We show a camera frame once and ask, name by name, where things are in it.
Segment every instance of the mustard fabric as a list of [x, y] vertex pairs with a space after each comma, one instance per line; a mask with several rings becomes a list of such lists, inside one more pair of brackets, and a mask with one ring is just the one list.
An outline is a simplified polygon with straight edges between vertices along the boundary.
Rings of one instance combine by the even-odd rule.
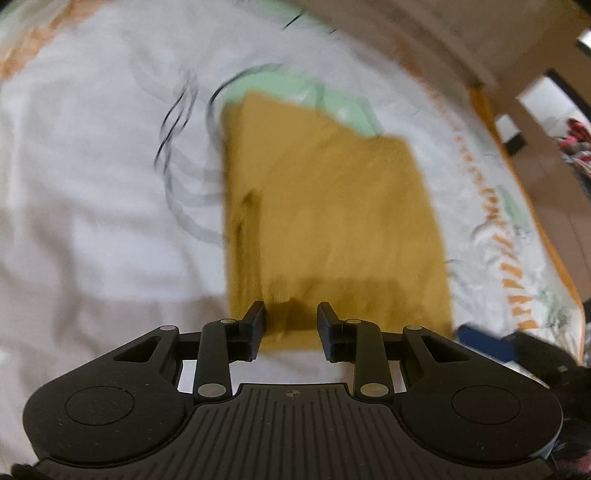
[[312, 109], [249, 93], [225, 112], [229, 300], [263, 300], [263, 350], [319, 348], [316, 307], [450, 336], [443, 246], [399, 138], [364, 138]]

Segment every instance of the pile of clothes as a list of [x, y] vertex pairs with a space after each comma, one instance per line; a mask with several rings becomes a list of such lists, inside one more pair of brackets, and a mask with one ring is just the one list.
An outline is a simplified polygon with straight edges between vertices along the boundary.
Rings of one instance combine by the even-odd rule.
[[558, 139], [558, 146], [566, 163], [573, 166], [585, 195], [591, 200], [591, 134], [575, 118], [569, 118], [567, 125], [567, 136]]

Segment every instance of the red clothing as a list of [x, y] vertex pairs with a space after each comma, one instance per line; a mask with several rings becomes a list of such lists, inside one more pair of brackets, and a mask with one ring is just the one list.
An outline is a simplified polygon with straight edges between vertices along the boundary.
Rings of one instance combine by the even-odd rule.
[[570, 127], [569, 136], [575, 137], [579, 142], [591, 142], [591, 134], [581, 122], [569, 118], [567, 123]]

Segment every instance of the orange pattern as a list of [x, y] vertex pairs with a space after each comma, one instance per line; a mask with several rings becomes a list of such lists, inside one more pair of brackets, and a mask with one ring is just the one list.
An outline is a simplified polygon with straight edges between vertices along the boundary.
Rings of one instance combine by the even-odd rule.
[[538, 324], [535, 322], [535, 320], [526, 320], [524, 322], [519, 322], [517, 324], [517, 327], [519, 328], [519, 330], [529, 330], [529, 329], [533, 329], [533, 328], [540, 328], [538, 327]]
[[68, 6], [51, 22], [30, 29], [10, 52], [0, 59], [0, 80], [8, 80], [20, 72], [61, 30], [82, 23], [109, 1], [111, 0], [70, 0]]
[[521, 280], [523, 278], [523, 271], [519, 265], [517, 255], [515, 254], [515, 245], [513, 245], [513, 243], [507, 238], [509, 236], [507, 223], [503, 220], [500, 209], [494, 205], [498, 203], [496, 190], [486, 183], [485, 176], [481, 170], [474, 165], [474, 159], [469, 152], [468, 143], [464, 138], [460, 127], [450, 116], [439, 92], [431, 88], [431, 86], [424, 80], [421, 70], [414, 61], [414, 57], [408, 45], [402, 40], [399, 40], [399, 47], [400, 56], [398, 61], [400, 65], [402, 65], [402, 67], [404, 67], [419, 84], [423, 93], [431, 99], [435, 110], [446, 120], [454, 133], [454, 139], [459, 147], [463, 160], [466, 162], [468, 173], [478, 188], [478, 193], [482, 198], [483, 220], [493, 224], [497, 228], [497, 231], [492, 238], [499, 244], [500, 253], [506, 259], [500, 265], [500, 270], [504, 276], [502, 279], [502, 285], [508, 293], [506, 299], [509, 306], [512, 306], [515, 303], [521, 304], [521, 307], [511, 308], [511, 313], [517, 318], [522, 316], [526, 317], [518, 323], [518, 326], [520, 326], [519, 328], [538, 328], [536, 322], [529, 318], [531, 315], [532, 297], [511, 294], [511, 291], [515, 289], [524, 290], [523, 286], [519, 285], [516, 281], [516, 279]]
[[579, 326], [579, 329], [580, 329], [579, 351], [577, 353], [577, 357], [578, 357], [579, 362], [582, 362], [584, 345], [585, 345], [586, 324], [585, 324], [585, 313], [584, 313], [584, 309], [583, 309], [583, 303], [581, 302], [581, 298], [579, 297], [579, 292], [577, 291], [577, 288], [574, 285], [573, 279], [570, 277], [569, 272], [566, 270], [566, 267], [564, 266], [562, 259], [559, 257], [558, 252], [556, 251], [554, 245], [552, 245], [552, 242], [550, 242], [550, 239], [548, 238], [548, 235], [546, 234], [544, 227], [540, 223], [538, 216], [535, 214], [534, 206], [531, 202], [531, 199], [527, 195], [527, 193], [525, 192], [525, 188], [522, 185], [521, 181], [519, 180], [519, 177], [517, 176], [517, 173], [515, 172], [515, 169], [513, 168], [513, 165], [509, 160], [509, 156], [507, 155], [505, 147], [501, 141], [501, 138], [499, 137], [499, 132], [496, 130], [495, 116], [493, 115], [489, 99], [484, 94], [482, 89], [471, 89], [470, 90], [470, 100], [472, 101], [472, 107], [474, 108], [475, 112], [478, 114], [478, 117], [480, 117], [480, 119], [484, 122], [489, 133], [492, 135], [493, 139], [495, 140], [496, 146], [502, 154], [502, 159], [505, 162], [505, 166], [507, 167], [507, 169], [509, 170], [511, 175], [513, 175], [515, 183], [517, 184], [517, 186], [519, 187], [519, 190], [521, 192], [521, 196], [524, 198], [525, 202], [527, 203], [528, 209], [530, 211], [530, 215], [534, 220], [536, 230], [538, 231], [541, 242], [544, 245], [545, 250], [548, 252], [548, 255], [550, 256], [550, 259], [552, 260], [552, 264], [554, 265], [554, 268], [556, 269], [558, 276], [560, 277], [560, 279], [561, 279], [562, 283], [564, 284], [564, 286], [566, 287], [566, 289], [569, 291], [570, 296], [574, 300], [575, 304], [579, 308], [581, 322], [580, 322], [580, 326]]

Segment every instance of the white bedsheet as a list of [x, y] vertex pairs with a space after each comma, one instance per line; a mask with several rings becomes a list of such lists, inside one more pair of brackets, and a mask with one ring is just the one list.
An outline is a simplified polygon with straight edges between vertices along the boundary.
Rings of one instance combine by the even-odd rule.
[[[35, 461], [21, 413], [43, 383], [159, 325], [194, 331], [228, 315], [221, 162], [204, 112], [222, 82], [264, 63], [367, 99], [385, 133], [407, 139], [444, 237], [456, 324], [504, 335], [523, 318], [507, 302], [494, 229], [452, 118], [488, 184], [515, 202], [511, 242], [533, 297], [533, 333], [578, 353], [581, 315], [462, 90], [443, 82], [445, 118], [396, 62], [341, 32], [283, 26], [226, 0], [117, 0], [1, 86], [0, 471]], [[192, 166], [184, 185], [207, 194], [206, 205], [185, 210], [216, 233], [206, 241], [179, 226], [152, 165], [187, 74], [200, 90], [175, 145]], [[321, 352], [262, 355], [232, 373], [236, 385], [350, 380], [350, 368]]]

